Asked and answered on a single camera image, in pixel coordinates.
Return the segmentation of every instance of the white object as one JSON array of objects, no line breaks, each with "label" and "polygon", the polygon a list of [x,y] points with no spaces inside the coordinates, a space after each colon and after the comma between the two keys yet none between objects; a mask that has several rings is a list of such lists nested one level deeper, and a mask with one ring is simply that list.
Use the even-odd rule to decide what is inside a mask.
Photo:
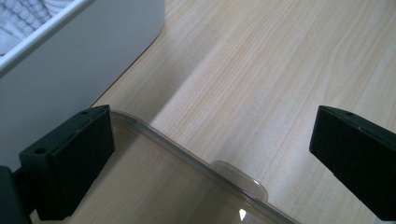
[{"label": "white object", "polygon": [[0,165],[88,108],[154,41],[164,0],[75,0],[0,59]]}]

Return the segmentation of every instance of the wooden table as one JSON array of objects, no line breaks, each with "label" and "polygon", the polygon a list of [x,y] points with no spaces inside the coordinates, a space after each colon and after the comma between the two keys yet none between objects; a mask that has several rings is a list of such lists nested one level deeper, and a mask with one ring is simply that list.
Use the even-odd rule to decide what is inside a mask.
[{"label": "wooden table", "polygon": [[319,105],[396,132],[395,72],[393,0],[167,0],[157,40],[96,104],[227,161],[301,223],[375,223],[308,148]]}]

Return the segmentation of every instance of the clear plastic container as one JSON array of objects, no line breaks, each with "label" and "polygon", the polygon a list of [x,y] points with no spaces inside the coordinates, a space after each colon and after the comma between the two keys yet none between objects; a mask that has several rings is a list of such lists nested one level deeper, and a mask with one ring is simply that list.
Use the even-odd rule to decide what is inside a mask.
[{"label": "clear plastic container", "polygon": [[297,223],[231,165],[210,166],[139,119],[111,119],[116,151],[65,223]]}]

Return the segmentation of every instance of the screw hole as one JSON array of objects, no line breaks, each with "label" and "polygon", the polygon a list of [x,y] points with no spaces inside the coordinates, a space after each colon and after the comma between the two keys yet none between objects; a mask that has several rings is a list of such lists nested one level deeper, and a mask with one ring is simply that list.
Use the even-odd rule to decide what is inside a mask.
[{"label": "screw hole", "polygon": [[47,151],[46,148],[41,147],[41,148],[38,148],[38,149],[35,150],[35,154],[36,155],[41,155],[41,154],[46,153],[46,151]]}]

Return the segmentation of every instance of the light wood grain surface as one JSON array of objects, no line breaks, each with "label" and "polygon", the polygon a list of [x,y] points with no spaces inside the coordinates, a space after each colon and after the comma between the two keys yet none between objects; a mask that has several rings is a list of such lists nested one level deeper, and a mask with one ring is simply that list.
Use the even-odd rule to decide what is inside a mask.
[{"label": "light wood grain surface", "polygon": [[301,223],[375,223],[309,153],[319,105],[396,132],[396,1],[167,0],[151,47],[99,99],[262,183]]}]

